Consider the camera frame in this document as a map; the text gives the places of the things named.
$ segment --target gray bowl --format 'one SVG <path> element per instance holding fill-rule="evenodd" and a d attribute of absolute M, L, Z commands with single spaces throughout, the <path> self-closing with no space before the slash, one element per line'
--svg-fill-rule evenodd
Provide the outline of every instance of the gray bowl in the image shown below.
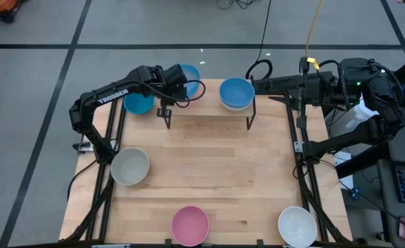
<path fill-rule="evenodd" d="M 149 159 L 138 148 L 124 149 L 115 155 L 111 163 L 111 175 L 114 180 L 125 186 L 135 185 L 146 177 L 149 171 Z"/>

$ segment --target wooden table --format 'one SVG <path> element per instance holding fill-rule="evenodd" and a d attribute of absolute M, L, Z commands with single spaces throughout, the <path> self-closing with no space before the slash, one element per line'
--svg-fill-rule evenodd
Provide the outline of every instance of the wooden table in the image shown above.
<path fill-rule="evenodd" d="M 106 242 L 164 243 L 172 238 L 175 212 L 195 205 L 210 219 L 206 243 L 256 244 L 257 239 L 267 245 L 285 243 L 278 232 L 278 217 L 287 207 L 302 206 L 298 180 L 291 174 L 295 161 L 287 109 L 268 96 L 256 96 L 257 115 L 247 131 L 249 110 L 232 113 L 220 105 L 217 89 L 221 81 L 205 79 L 207 93 L 200 102 L 180 112 L 174 108 L 170 130 L 155 111 L 143 116 L 127 114 L 122 149 L 142 148 L 151 167 L 147 178 L 135 187 L 115 184 Z M 109 110 L 107 104 L 95 113 L 94 125 L 102 135 Z M 321 109 L 308 106 L 307 115 L 310 140 L 327 139 Z M 93 154 L 80 156 L 76 170 L 93 160 Z M 324 160 L 333 162 L 329 155 Z M 61 238 L 69 236 L 89 210 L 97 171 L 95 166 L 74 182 Z M 315 171 L 325 212 L 352 240 L 335 170 L 319 164 Z M 98 237 L 99 223 L 94 237 Z"/>

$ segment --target yellow cable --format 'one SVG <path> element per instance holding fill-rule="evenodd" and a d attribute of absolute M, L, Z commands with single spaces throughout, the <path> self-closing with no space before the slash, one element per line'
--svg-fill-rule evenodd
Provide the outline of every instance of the yellow cable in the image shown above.
<path fill-rule="evenodd" d="M 305 56 L 308 56 L 308 47 L 310 46 L 311 33 L 313 32 L 315 20 L 318 18 L 319 10 L 320 10 L 320 6 L 322 6 L 322 2 L 323 2 L 323 0 L 320 0 L 318 9 L 315 11 L 315 16 L 314 16 L 313 23 L 311 24 L 310 32 L 308 32 L 307 47 L 305 48 Z"/>

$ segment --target light blue bowl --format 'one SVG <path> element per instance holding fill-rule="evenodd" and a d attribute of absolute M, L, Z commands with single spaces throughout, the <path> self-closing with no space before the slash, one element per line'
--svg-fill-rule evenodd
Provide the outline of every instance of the light blue bowl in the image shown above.
<path fill-rule="evenodd" d="M 139 93 L 131 93 L 123 99 L 126 111 L 131 114 L 144 114 L 154 106 L 154 96 L 144 97 Z"/>
<path fill-rule="evenodd" d="M 255 89 L 247 80 L 231 78 L 222 82 L 219 87 L 221 101 L 232 108 L 248 106 L 255 97 Z"/>
<path fill-rule="evenodd" d="M 180 64 L 183 69 L 184 75 L 186 75 L 187 80 L 200 80 L 200 72 L 196 67 L 192 65 Z M 198 91 L 200 84 L 198 82 L 191 82 L 184 84 L 184 87 L 187 89 L 187 97 L 189 99 Z"/>

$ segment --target gray floor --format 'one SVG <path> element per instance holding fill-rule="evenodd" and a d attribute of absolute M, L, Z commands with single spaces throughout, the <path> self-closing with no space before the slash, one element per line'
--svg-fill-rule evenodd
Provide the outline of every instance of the gray floor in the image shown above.
<path fill-rule="evenodd" d="M 13 24 L 0 22 L 0 44 L 69 48 L 86 2 L 29 0 Z M 237 5 L 219 10 L 214 0 L 93 0 L 79 44 L 259 44 L 268 2 L 258 1 L 247 10 Z M 264 42 L 305 44 L 318 2 L 273 1 Z M 394 0 L 388 4 L 405 38 L 405 4 Z M 310 51 L 319 61 L 361 56 L 392 70 L 405 63 L 401 49 L 363 46 L 400 45 L 380 1 L 325 1 L 311 43 L 360 45 L 359 50 L 330 46 Z M 64 49 L 47 48 L 0 49 L 0 237 L 67 54 Z M 303 53 L 302 49 L 263 50 L 262 57 L 273 62 L 273 76 L 284 76 L 297 73 Z M 66 190 L 77 160 L 70 146 L 79 140 L 70 127 L 68 109 L 80 93 L 120 79 L 142 64 L 190 63 L 206 78 L 244 76 L 257 55 L 258 49 L 75 50 L 9 245 L 55 242 L 59 237 Z M 259 77 L 264 72 L 262 67 L 254 74 Z M 355 238 L 372 240 L 378 226 L 366 226 L 360 216 L 368 214 L 377 223 L 380 217 L 359 209 L 348 208 L 348 213 L 353 229 L 370 229 L 354 233 Z"/>

